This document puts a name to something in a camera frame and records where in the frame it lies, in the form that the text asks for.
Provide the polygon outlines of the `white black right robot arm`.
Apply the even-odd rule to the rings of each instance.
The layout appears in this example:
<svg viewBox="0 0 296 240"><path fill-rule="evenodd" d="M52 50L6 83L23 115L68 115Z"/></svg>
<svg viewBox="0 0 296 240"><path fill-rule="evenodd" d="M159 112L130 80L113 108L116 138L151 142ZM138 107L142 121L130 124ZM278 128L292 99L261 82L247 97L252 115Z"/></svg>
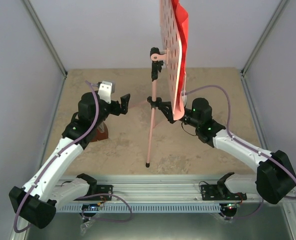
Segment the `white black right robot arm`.
<svg viewBox="0 0 296 240"><path fill-rule="evenodd" d="M229 172L221 177L215 185L220 199L258 194L275 205L296 187L296 176L286 153L256 147L230 133L213 119L212 107L205 98L194 99L180 121L193 127L201 142L232 155L254 171L253 175Z"/></svg>

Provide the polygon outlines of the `clear plastic metronome cover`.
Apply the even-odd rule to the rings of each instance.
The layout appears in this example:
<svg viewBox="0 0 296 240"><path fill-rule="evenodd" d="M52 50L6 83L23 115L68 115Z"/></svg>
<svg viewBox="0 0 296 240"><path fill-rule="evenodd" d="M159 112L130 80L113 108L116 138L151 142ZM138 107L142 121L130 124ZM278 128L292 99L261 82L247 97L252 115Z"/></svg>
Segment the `clear plastic metronome cover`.
<svg viewBox="0 0 296 240"><path fill-rule="evenodd" d="M104 122L102 122L101 124L98 125L97 130L100 133L104 133L106 131L106 124Z"/></svg>

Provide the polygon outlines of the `pink music stand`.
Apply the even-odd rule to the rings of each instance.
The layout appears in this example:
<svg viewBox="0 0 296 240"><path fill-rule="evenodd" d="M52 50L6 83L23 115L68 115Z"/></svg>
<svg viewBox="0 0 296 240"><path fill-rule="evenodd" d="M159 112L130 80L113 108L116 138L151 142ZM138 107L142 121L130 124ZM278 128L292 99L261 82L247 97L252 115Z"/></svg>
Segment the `pink music stand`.
<svg viewBox="0 0 296 240"><path fill-rule="evenodd" d="M147 158L145 167L150 167L152 135L155 126L155 113L158 103L162 101L157 97L157 80L162 68L167 70L170 101L174 121L181 119L185 113L181 92L185 91L186 72L181 76L182 44L177 27L175 13L171 0L159 2L159 21L161 28L162 48L153 47L150 50L152 96L147 98L151 106L151 120L148 140Z"/></svg>

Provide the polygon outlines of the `aluminium left corner frame post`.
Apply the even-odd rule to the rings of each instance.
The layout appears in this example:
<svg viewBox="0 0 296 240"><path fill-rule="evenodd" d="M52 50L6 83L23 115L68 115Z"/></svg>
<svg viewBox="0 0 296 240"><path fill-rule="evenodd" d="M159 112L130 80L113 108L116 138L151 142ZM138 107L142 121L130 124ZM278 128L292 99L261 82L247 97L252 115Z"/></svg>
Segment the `aluminium left corner frame post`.
<svg viewBox="0 0 296 240"><path fill-rule="evenodd" d="M43 39L45 45L47 46L50 54L52 55L52 58L54 59L56 65L58 66L60 72L62 73L63 77L66 78L68 72L67 72L66 68L64 67L52 41L50 40L49 35L47 34L47 31L45 30L33 4L31 3L30 0L22 0L22 4L24 5L28 14L30 15L37 31L41 35L41 38Z"/></svg>

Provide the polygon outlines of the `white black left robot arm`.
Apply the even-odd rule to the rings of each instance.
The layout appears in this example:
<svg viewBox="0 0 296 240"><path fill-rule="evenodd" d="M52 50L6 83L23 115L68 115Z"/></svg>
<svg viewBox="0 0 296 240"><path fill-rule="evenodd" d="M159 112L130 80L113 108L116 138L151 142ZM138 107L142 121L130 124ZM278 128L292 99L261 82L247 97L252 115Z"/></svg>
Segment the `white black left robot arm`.
<svg viewBox="0 0 296 240"><path fill-rule="evenodd" d="M16 217L27 220L39 229L45 228L57 210L74 200L105 201L113 198L112 189L101 190L97 180L82 173L62 187L56 184L68 166L85 150L97 135L97 128L109 115L128 112L130 95L107 103L98 92L87 92L78 103L53 153L39 171L24 184L9 193Z"/></svg>

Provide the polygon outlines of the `clear plastic bag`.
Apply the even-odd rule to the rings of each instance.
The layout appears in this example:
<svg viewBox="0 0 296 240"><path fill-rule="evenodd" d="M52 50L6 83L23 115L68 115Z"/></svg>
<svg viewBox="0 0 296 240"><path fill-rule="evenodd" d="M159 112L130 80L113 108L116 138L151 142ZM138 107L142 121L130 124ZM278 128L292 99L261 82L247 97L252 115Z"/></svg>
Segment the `clear plastic bag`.
<svg viewBox="0 0 296 240"><path fill-rule="evenodd" d="M82 223L80 225L80 235L84 236L86 232L96 223L97 221L93 217L82 218Z"/></svg>

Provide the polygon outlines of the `aluminium corner frame post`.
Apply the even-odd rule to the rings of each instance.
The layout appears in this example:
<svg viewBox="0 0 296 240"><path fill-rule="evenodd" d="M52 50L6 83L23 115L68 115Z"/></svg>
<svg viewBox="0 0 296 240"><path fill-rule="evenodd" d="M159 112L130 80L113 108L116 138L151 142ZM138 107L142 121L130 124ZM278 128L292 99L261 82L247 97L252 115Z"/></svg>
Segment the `aluminium corner frame post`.
<svg viewBox="0 0 296 240"><path fill-rule="evenodd" d="M262 31L255 47L248 57L244 67L240 71L240 80L249 105L251 117L255 126L255 130L262 148L269 149L270 144L267 136L266 127L264 125L263 111L260 109L260 100L262 99L259 88L266 87L264 78L268 75L269 67L263 66L263 60L260 56L264 52L266 43L269 41L279 19L283 15L290 1L280 0Z"/></svg>
<svg viewBox="0 0 296 240"><path fill-rule="evenodd" d="M30 0L22 0L22 4L24 5L28 14L30 15L37 31L41 35L41 38L43 39L45 45L47 46L50 54L52 55L52 58L54 59L56 65L58 66L60 72L62 73L63 77L66 78L68 72L67 72L66 68L64 67L52 41L50 40L49 35L47 34L47 31L45 30L33 4L31 3Z"/></svg>

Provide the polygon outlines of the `red paper sheet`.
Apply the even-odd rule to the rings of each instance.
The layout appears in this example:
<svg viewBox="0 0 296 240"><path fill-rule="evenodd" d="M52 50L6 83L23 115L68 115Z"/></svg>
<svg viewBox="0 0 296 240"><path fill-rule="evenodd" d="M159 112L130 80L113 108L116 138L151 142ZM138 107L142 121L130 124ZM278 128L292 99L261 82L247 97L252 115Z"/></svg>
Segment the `red paper sheet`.
<svg viewBox="0 0 296 240"><path fill-rule="evenodd" d="M187 44L188 44L188 36L189 36L189 14L187 10L180 4L179 0L172 0L171 2L172 2L173 10L175 13L177 27L179 30L179 35L180 35L181 44L182 44L182 60L181 60L180 74L182 77L184 77Z"/></svg>

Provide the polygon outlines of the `brown wooden metronome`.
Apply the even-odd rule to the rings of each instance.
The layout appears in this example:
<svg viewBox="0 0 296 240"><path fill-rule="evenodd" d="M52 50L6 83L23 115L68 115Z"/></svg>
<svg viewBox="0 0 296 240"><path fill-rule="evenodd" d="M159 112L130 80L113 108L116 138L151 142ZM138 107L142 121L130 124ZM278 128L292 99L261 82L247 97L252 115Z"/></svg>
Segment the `brown wooden metronome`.
<svg viewBox="0 0 296 240"><path fill-rule="evenodd" d="M93 139L91 140L91 142L98 142L98 141L103 141L103 140L106 140L108 139L109 137L109 132L108 132L108 128L107 128L107 125L106 125L106 131L104 133L100 133L97 129L96 129L96 133L93 137Z"/></svg>

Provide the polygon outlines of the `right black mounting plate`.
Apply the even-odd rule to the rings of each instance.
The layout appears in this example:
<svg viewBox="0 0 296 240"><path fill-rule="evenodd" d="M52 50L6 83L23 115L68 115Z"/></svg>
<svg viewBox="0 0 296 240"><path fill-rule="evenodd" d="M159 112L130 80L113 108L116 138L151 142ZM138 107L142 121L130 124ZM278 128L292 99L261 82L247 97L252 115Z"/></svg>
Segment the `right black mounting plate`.
<svg viewBox="0 0 296 240"><path fill-rule="evenodd" d="M201 184L199 186L201 197L204 201L245 201L247 195L245 193L223 193L221 194L215 184Z"/></svg>

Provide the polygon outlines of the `aluminium right corner frame post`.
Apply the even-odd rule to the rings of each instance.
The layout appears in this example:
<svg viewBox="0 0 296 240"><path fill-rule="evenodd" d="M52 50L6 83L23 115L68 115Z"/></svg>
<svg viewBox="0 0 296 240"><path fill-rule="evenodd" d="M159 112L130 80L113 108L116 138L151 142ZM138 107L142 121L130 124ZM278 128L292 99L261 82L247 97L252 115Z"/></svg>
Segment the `aluminium right corner frame post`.
<svg viewBox="0 0 296 240"><path fill-rule="evenodd" d="M268 75L269 67L263 66L263 60L260 56L264 52L266 43L269 41L279 19L283 15L290 1L280 0L262 31L255 47L248 57L244 67L240 71L240 80L249 105L251 117L255 126L255 130L262 148L269 149L270 144L267 136L266 127L264 125L263 111L260 109L260 100L262 99L259 88L266 87L264 78Z"/></svg>

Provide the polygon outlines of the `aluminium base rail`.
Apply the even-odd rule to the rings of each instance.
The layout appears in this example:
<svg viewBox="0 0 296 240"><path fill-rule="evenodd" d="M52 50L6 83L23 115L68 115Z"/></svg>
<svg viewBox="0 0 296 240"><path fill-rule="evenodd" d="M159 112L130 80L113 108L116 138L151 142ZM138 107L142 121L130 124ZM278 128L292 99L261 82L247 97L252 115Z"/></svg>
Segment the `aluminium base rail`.
<svg viewBox="0 0 296 240"><path fill-rule="evenodd" d="M200 181L215 184L222 175L92 174L91 177L95 178L100 185L112 185L112 193L128 203L191 203L202 202Z"/></svg>

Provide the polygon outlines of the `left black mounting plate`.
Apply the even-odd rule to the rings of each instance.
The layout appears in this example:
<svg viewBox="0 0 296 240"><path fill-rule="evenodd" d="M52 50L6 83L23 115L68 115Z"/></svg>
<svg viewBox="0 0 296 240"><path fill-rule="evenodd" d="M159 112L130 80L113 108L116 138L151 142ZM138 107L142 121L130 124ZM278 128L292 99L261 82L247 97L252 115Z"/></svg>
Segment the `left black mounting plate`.
<svg viewBox="0 0 296 240"><path fill-rule="evenodd" d="M95 195L95 194L112 194L113 193L113 185L108 184L97 184L96 186L90 186L87 196ZM89 201L110 201L112 199L111 196L102 195L102 196L93 196L88 198Z"/></svg>

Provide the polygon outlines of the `black mounting plate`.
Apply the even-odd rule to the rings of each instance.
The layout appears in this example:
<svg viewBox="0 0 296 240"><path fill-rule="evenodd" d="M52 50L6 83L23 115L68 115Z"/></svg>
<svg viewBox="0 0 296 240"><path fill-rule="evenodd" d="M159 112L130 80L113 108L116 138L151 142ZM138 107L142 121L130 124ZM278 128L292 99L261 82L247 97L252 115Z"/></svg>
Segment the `black mounting plate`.
<svg viewBox="0 0 296 240"><path fill-rule="evenodd" d="M215 184L201 184L199 186L201 197L204 201L245 201L247 195L245 193L223 193L221 194Z"/></svg>
<svg viewBox="0 0 296 240"><path fill-rule="evenodd" d="M108 184L97 184L96 186L90 186L87 196L95 195L95 194L112 194L113 193L113 185ZM112 199L111 196L102 195L102 196L93 196L88 198L89 201L110 201Z"/></svg>

